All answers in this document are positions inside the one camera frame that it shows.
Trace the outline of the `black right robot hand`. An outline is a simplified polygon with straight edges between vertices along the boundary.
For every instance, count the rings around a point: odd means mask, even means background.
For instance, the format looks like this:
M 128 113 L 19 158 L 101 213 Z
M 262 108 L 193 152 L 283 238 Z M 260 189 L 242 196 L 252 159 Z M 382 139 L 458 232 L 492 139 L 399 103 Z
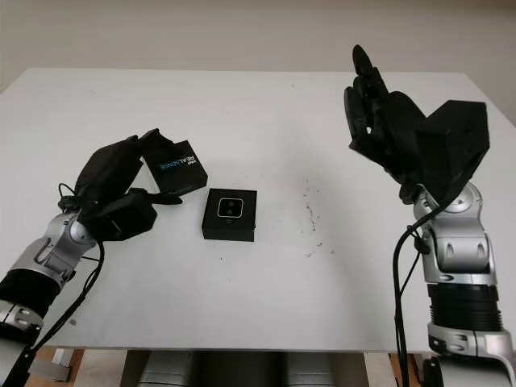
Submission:
M 425 115 L 406 94 L 388 91 L 380 71 L 359 45 L 352 49 L 356 78 L 343 95 L 352 141 L 349 148 L 380 165 L 412 204 L 422 184 L 414 125 Z

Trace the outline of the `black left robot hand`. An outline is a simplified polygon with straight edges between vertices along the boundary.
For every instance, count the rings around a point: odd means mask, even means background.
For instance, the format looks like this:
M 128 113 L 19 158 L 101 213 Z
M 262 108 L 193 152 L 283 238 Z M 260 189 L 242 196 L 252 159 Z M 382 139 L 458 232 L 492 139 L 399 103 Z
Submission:
M 129 223 L 153 223 L 155 204 L 174 206 L 182 203 L 176 194 L 149 193 L 131 186 L 144 164 L 142 159 L 151 154 L 154 143 L 160 142 L 160 133 L 155 129 L 94 152 L 75 184 L 81 224 L 123 227 Z

